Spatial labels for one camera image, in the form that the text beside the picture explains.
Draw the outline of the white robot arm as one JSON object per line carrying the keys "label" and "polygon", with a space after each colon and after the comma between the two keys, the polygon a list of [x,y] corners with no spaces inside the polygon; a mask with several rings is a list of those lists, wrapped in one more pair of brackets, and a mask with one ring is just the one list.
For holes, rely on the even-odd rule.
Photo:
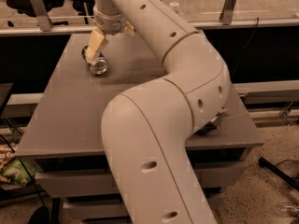
{"label": "white robot arm", "polygon": [[185,143],[227,100],[225,61],[161,0],[95,0],[93,12],[88,58],[131,23],[166,71],[113,98],[101,120],[108,165],[133,224],[217,224]]}

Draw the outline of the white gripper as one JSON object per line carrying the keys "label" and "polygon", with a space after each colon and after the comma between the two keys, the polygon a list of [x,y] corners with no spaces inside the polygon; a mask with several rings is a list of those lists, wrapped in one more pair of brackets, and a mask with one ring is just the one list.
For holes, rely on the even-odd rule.
{"label": "white gripper", "polygon": [[106,34],[115,35],[124,32],[130,36],[135,35],[133,25],[127,22],[120,13],[107,15],[97,7],[93,7],[93,15],[98,28],[93,29],[90,35],[88,47],[85,51],[85,60],[87,63],[92,63],[107,46],[108,40]]}

